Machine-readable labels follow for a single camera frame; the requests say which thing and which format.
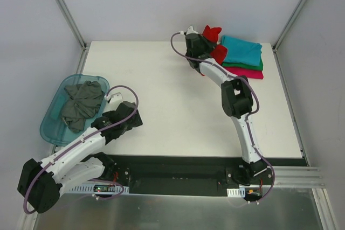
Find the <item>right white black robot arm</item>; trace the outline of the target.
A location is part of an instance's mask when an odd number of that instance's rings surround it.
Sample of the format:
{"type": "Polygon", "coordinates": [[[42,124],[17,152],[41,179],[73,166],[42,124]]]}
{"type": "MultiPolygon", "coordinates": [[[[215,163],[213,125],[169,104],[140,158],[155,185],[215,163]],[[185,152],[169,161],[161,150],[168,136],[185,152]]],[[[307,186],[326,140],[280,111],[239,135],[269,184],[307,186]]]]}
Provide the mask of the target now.
{"type": "Polygon", "coordinates": [[[245,76],[238,76],[223,68],[212,57],[217,44],[198,32],[184,32],[187,47],[186,57],[190,66],[207,76],[221,89],[222,109],[236,128],[241,146],[243,164],[232,174],[232,180],[250,186],[268,169],[258,145],[252,115],[259,110],[258,98],[245,76]]]}

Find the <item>red t shirt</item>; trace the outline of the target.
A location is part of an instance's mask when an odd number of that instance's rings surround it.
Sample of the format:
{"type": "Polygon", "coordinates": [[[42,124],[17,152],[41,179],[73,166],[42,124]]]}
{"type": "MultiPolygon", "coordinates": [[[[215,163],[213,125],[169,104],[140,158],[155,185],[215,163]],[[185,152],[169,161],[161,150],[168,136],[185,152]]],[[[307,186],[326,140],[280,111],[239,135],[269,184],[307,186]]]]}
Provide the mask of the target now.
{"type": "Polygon", "coordinates": [[[211,43],[210,55],[219,65],[223,64],[228,53],[228,49],[218,42],[221,31],[221,27],[206,25],[202,32],[202,36],[211,43]]]}

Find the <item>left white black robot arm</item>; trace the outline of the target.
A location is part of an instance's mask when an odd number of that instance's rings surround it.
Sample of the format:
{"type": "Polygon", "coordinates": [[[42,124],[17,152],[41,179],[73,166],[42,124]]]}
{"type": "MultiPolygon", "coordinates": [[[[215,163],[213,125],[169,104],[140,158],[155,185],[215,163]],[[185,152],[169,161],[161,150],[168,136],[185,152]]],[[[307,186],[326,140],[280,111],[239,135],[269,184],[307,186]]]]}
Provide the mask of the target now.
{"type": "Polygon", "coordinates": [[[70,189],[92,179],[113,180],[115,162],[101,149],[125,132],[143,124],[135,103],[121,102],[116,110],[98,117],[78,138],[40,161],[22,168],[17,190],[26,214],[44,213],[70,189]]]}

